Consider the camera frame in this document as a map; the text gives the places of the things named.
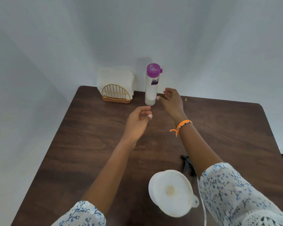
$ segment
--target wooden table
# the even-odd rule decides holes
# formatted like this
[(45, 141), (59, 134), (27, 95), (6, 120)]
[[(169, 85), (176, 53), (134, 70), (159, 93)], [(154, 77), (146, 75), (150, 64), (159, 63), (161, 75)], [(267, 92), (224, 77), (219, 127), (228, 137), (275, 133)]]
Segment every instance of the wooden table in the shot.
[[(182, 97), (187, 116), (204, 140), (255, 188), (283, 211), (283, 159), (259, 104)], [(128, 115), (144, 105), (144, 92), (131, 103), (107, 103), (97, 88), (81, 86), (20, 206), (12, 225), (51, 225), (94, 181), (120, 140)], [(167, 169), (181, 171), (186, 154), (174, 124), (156, 103), (153, 120), (128, 161), (107, 225), (203, 225), (202, 207), (171, 218), (152, 203), (148, 182)], [(188, 174), (194, 193), (197, 182)], [(208, 225), (217, 225), (208, 213)]]

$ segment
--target orange thread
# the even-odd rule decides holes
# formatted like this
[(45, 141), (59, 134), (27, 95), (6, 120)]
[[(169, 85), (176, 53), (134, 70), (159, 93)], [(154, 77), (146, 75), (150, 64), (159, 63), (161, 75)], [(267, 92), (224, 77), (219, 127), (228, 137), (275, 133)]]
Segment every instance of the orange thread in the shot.
[(179, 132), (179, 129), (180, 129), (182, 126), (184, 126), (185, 124), (188, 124), (188, 123), (193, 124), (192, 121), (190, 121), (190, 120), (181, 121), (181, 122), (179, 123), (179, 125), (177, 126), (177, 128), (176, 128), (176, 129), (171, 129), (170, 132), (175, 131), (175, 132), (176, 132), (176, 137), (177, 137), (177, 133)]

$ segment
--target gold wire rack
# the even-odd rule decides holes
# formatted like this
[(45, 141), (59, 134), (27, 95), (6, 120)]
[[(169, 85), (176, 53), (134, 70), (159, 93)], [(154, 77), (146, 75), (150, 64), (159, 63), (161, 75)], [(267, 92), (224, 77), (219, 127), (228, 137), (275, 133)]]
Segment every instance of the gold wire rack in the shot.
[(128, 91), (116, 84), (104, 86), (102, 89), (102, 97), (106, 102), (119, 102), (127, 104), (132, 100)]

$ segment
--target purple cap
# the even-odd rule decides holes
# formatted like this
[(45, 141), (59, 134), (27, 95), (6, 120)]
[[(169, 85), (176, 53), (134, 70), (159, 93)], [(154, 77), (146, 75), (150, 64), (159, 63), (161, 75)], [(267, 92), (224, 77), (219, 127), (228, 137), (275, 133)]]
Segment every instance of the purple cap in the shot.
[(156, 78), (159, 74), (162, 73), (162, 69), (156, 63), (151, 63), (147, 66), (147, 75), (150, 78)]

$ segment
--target white cable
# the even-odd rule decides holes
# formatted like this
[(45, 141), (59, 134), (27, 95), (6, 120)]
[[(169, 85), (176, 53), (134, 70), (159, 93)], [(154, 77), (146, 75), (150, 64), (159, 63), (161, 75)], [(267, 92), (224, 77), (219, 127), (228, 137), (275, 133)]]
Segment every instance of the white cable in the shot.
[(199, 196), (200, 196), (201, 204), (202, 204), (202, 207), (203, 207), (204, 226), (206, 226), (206, 211), (205, 211), (204, 203), (203, 203), (203, 200), (202, 200), (202, 197), (201, 197), (201, 193), (200, 193), (199, 180), (198, 180), (197, 177), (196, 177), (196, 179), (197, 179), (197, 185), (198, 185), (198, 191), (199, 191)]

